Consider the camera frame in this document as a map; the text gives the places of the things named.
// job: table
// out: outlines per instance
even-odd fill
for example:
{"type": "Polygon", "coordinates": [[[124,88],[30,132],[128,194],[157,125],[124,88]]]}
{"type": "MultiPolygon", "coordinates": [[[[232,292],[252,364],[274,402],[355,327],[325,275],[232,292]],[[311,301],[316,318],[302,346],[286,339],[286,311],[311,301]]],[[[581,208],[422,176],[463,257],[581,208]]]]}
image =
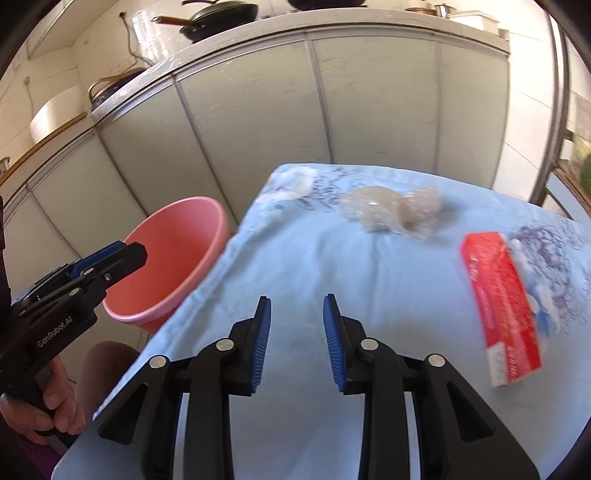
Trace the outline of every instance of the table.
{"type": "MultiPolygon", "coordinates": [[[[571,220],[457,181],[387,167],[281,166],[249,209],[207,279],[151,339],[112,396],[155,354],[176,360],[228,334],[272,300],[262,382],[231,398],[237,479],[356,479],[362,395],[333,382],[322,302],[334,293],[343,315],[401,355],[443,354],[474,386],[548,476],[591,413],[591,242],[571,220]],[[443,211],[426,240],[368,233],[341,217],[338,195],[381,185],[399,192],[436,186],[443,211]],[[520,239],[550,277],[560,333],[542,371],[493,390],[472,290],[460,260],[467,232],[520,239]]],[[[418,478],[417,456],[411,459],[418,478]]]]}

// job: pink bucket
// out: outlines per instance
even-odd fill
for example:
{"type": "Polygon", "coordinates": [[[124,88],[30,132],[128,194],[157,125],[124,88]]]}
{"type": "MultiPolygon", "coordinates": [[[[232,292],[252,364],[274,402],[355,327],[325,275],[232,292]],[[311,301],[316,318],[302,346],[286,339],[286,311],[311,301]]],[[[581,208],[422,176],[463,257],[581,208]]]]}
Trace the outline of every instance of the pink bucket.
{"type": "Polygon", "coordinates": [[[156,333],[212,269],[228,235],[226,213],[211,198],[179,200],[150,215],[125,239],[145,246],[148,261],[108,290],[105,310],[156,333]]]}

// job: red box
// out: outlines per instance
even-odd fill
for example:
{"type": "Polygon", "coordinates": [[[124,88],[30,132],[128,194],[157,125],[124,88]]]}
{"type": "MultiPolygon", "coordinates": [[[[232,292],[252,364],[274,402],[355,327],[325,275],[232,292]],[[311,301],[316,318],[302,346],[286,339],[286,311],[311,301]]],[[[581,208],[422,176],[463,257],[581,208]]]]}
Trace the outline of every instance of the red box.
{"type": "Polygon", "coordinates": [[[534,317],[501,234],[469,233],[460,252],[480,310],[493,386],[516,382],[540,369],[534,317]]]}

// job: countertop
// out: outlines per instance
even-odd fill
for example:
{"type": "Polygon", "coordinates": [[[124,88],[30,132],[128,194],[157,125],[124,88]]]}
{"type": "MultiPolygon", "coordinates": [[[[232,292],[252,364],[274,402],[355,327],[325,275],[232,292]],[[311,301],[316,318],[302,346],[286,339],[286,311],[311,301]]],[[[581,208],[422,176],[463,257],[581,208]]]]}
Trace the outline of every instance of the countertop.
{"type": "Polygon", "coordinates": [[[369,27],[392,26],[421,29],[465,38],[480,43],[483,46],[492,47],[501,53],[510,53],[509,42],[501,37],[444,18],[429,15],[370,8],[333,8],[296,12],[242,25],[206,38],[179,51],[150,67],[142,75],[129,82],[92,112],[91,117],[95,122],[100,121],[108,113],[130,100],[138,92],[149,88],[164,77],[177,73],[187,65],[197,63],[199,60],[205,59],[220,51],[283,32],[345,25],[365,25],[369,27]]]}

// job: transparent plastic bag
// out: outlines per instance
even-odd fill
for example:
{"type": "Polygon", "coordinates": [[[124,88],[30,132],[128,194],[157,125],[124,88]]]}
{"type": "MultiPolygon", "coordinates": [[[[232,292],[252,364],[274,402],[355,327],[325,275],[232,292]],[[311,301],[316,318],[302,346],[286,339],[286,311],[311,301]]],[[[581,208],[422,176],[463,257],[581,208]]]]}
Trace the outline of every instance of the transparent plastic bag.
{"type": "Polygon", "coordinates": [[[441,194],[435,187],[405,194],[385,187],[363,187],[343,193],[339,206],[345,218],[359,220],[369,232],[390,230],[423,239],[431,235],[441,211],[441,194]]]}

